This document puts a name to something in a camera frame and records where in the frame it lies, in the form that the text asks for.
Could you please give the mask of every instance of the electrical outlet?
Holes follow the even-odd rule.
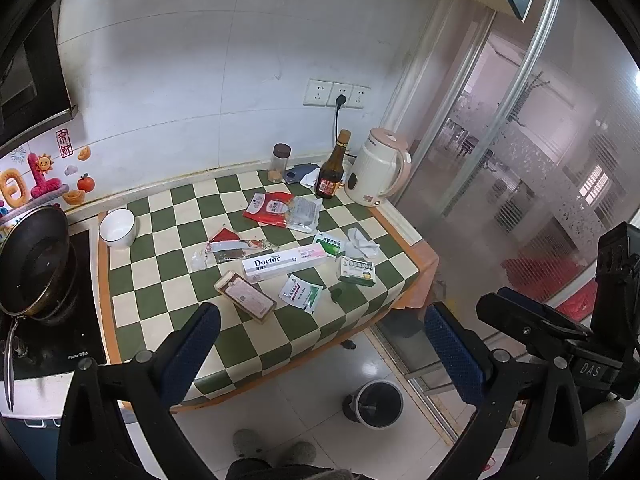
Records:
[[[326,102],[329,100],[329,94],[331,93],[333,85],[334,84],[331,81],[310,79],[308,85],[306,85],[305,99],[302,101],[302,104],[326,106]]]
[[[344,95],[344,103],[347,104],[347,101],[351,96],[351,90],[353,90],[353,85],[349,85],[347,83],[334,83],[334,88],[329,94],[329,100],[326,105],[335,107],[335,100],[340,94]]]
[[[366,86],[354,86],[351,96],[347,100],[347,108],[364,108],[367,104],[367,98],[369,97],[371,88]]]

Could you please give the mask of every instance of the trash can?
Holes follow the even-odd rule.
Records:
[[[375,380],[365,384],[342,402],[342,412],[353,422],[372,430],[385,430],[402,413],[402,391],[391,381]]]

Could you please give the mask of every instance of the bottle cap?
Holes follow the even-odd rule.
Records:
[[[338,134],[338,142],[340,144],[347,144],[351,138],[351,132],[349,130],[340,130]]]
[[[278,158],[289,158],[289,155],[291,155],[291,146],[279,142],[273,147],[273,155]]]

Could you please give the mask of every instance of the white kettle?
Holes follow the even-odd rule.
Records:
[[[373,128],[346,179],[347,196],[360,205],[380,205],[409,177],[411,155],[407,148],[407,143],[396,139],[393,132]]]

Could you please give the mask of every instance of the table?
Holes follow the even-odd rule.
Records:
[[[106,336],[112,363],[129,360],[145,348],[155,350],[165,336],[184,325],[199,303],[210,301],[219,308],[220,336],[182,408],[213,403],[248,389],[260,378],[363,330],[388,312],[418,276],[418,268],[399,244],[399,235],[388,224],[383,227],[385,222],[379,222],[372,209],[353,203],[341,189],[332,199],[323,200],[318,230],[346,238],[348,229],[358,227],[365,237],[375,240],[381,248],[372,260],[378,282],[374,287],[338,282],[336,262],[294,272],[302,280],[325,287],[310,315],[278,298],[288,276],[265,280],[257,287],[278,304],[263,324],[258,323],[214,289],[228,270],[242,274],[240,261],[193,272],[191,257],[223,225],[243,238],[267,238],[281,250],[311,243],[313,235],[261,225],[242,216],[253,195],[265,191],[311,194],[300,184],[270,183],[266,171],[176,187],[127,204],[139,224],[136,240],[128,250],[109,250],[104,266],[98,254],[100,303],[104,308],[103,298],[108,298],[111,307],[102,315],[103,325],[110,319],[114,324],[110,327],[114,330],[105,328],[106,335],[115,334],[115,338]],[[106,253],[106,246],[100,245]],[[108,279],[100,276],[105,272]],[[330,293],[336,288],[342,292],[334,303]]]

